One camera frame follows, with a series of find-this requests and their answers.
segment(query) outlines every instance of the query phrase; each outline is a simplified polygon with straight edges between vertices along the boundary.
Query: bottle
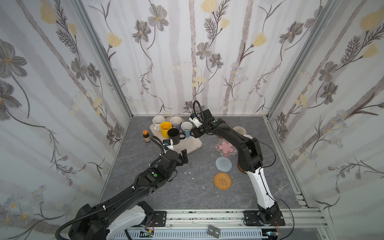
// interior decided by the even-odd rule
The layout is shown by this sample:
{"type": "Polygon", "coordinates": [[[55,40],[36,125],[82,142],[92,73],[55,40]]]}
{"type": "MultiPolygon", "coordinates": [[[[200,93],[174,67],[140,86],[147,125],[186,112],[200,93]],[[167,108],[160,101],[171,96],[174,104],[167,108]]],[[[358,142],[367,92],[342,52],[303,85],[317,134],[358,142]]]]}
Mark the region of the bottle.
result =
{"type": "Polygon", "coordinates": [[[151,138],[149,137],[149,134],[148,134],[147,130],[143,131],[143,137],[144,137],[144,141],[145,142],[150,142],[151,141],[151,138]]]}

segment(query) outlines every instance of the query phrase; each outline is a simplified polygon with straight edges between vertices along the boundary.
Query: floral wallpaper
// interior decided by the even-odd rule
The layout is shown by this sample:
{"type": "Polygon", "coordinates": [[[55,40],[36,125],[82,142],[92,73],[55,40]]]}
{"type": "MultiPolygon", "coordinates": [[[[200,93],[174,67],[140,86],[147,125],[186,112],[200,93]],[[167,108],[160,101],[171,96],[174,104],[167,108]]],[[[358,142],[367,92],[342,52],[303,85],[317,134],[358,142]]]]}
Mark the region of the floral wallpaper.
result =
{"type": "Polygon", "coordinates": [[[2,2],[0,36],[1,236],[52,239],[97,203],[128,118],[70,2],[2,2]]]}
{"type": "Polygon", "coordinates": [[[269,116],[336,239],[381,239],[384,5],[341,1],[269,116]]]}
{"type": "Polygon", "coordinates": [[[266,114],[324,0],[82,0],[134,114],[266,114]]]}

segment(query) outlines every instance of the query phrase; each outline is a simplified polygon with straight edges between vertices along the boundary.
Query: white mug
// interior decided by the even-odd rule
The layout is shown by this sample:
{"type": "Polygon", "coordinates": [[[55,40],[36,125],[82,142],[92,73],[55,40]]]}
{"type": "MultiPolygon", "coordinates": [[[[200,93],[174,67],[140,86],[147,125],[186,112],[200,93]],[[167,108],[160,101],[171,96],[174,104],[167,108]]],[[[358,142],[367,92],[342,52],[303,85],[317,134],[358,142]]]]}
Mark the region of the white mug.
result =
{"type": "Polygon", "coordinates": [[[160,131],[160,124],[162,124],[165,121],[165,118],[161,115],[157,115],[152,119],[152,123],[155,125],[154,129],[156,132],[160,131]]]}

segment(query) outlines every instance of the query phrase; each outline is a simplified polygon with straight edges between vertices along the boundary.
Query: tray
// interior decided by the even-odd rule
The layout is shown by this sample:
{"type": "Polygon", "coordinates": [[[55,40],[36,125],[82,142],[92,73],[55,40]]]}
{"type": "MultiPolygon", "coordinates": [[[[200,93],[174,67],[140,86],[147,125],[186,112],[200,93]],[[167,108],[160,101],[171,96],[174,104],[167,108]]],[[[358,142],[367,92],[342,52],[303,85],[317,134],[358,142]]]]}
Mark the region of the tray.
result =
{"type": "MultiPolygon", "coordinates": [[[[169,122],[170,119],[172,117],[175,117],[175,116],[181,118],[181,123],[185,122],[184,119],[178,114],[175,114],[175,115],[172,115],[171,117],[166,118],[165,121],[169,122]]],[[[149,129],[151,130],[152,134],[154,136],[158,137],[161,141],[167,139],[167,138],[163,137],[163,135],[161,134],[161,131],[158,131],[158,132],[155,131],[155,125],[154,124],[151,124],[149,126],[149,129]]],[[[186,137],[185,139],[181,139],[179,144],[173,145],[173,149],[174,149],[174,151],[176,151],[178,153],[181,153],[182,150],[186,149],[187,153],[190,153],[190,152],[193,152],[196,149],[200,148],[202,145],[203,145],[203,143],[201,142],[200,138],[194,138],[194,137],[190,136],[190,137],[186,137]]]]}

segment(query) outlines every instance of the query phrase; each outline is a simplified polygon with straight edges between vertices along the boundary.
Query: woven coaster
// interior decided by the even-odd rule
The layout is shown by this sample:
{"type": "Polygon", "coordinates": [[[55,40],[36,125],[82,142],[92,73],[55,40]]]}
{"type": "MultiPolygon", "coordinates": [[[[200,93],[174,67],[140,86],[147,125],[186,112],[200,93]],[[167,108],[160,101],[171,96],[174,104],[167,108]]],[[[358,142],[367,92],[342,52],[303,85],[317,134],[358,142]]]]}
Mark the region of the woven coaster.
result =
{"type": "Polygon", "coordinates": [[[214,183],[216,187],[218,187],[219,189],[227,190],[232,185],[232,179],[228,174],[224,172],[219,172],[218,174],[215,175],[214,183]]]}
{"type": "Polygon", "coordinates": [[[232,168],[232,162],[226,157],[218,157],[216,159],[216,167],[222,172],[228,172],[232,168]]]}

